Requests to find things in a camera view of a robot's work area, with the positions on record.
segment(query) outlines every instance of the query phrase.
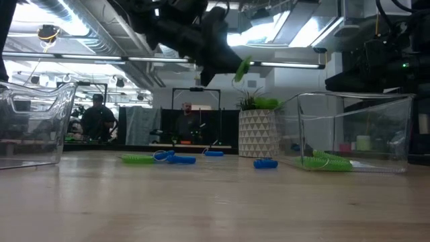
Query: man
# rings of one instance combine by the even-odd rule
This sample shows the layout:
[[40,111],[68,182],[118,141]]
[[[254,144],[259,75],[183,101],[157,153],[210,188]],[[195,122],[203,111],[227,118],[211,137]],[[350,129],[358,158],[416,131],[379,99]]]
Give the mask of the man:
[[115,121],[112,111],[103,105],[103,96],[94,94],[93,106],[82,115],[83,135],[89,136],[92,140],[107,141],[110,139],[110,129],[114,127]]
[[183,114],[176,120],[176,131],[181,140],[192,140],[191,131],[196,130],[199,126],[199,118],[192,114],[191,103],[182,104]]

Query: blue toy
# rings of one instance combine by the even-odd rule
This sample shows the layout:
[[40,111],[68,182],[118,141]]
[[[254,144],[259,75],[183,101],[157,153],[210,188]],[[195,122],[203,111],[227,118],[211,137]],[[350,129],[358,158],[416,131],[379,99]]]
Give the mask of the blue toy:
[[154,154],[154,159],[156,161],[163,161],[165,160],[167,157],[175,155],[175,151],[165,151],[165,152],[160,152],[160,153],[155,153]]
[[206,151],[204,153],[205,156],[214,156],[214,157],[221,157],[224,156],[224,152],[222,151]]
[[271,159],[257,159],[254,161],[255,169],[274,169],[277,167],[277,161]]
[[196,162],[195,157],[181,157],[181,156],[169,156],[167,161],[172,164],[194,164]]

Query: clear plastic bin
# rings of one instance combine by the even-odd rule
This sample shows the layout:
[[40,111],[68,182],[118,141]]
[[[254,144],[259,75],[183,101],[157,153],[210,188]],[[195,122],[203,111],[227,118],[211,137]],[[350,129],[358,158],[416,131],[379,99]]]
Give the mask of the clear plastic bin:
[[0,169],[60,162],[76,87],[40,91],[0,83]]
[[272,118],[272,157],[310,171],[406,171],[413,95],[303,93]]

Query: black shirt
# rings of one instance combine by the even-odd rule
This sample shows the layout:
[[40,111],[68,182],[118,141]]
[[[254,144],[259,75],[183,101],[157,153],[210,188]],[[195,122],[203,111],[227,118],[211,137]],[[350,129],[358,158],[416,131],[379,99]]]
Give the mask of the black shirt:
[[81,120],[83,135],[88,135],[92,139],[100,137],[102,140],[108,140],[109,128],[104,123],[115,121],[114,113],[105,106],[88,108]]
[[180,115],[176,120],[176,131],[183,140],[192,140],[191,131],[199,126],[199,118],[195,114]]

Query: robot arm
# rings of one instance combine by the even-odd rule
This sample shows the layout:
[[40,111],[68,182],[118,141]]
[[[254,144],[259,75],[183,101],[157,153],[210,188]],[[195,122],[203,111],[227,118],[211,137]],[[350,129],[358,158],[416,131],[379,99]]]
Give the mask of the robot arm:
[[207,0],[108,1],[135,32],[146,36],[152,49],[164,44],[202,66],[202,85],[207,86],[215,74],[236,73],[242,63],[226,42],[228,9],[213,7],[203,16]]

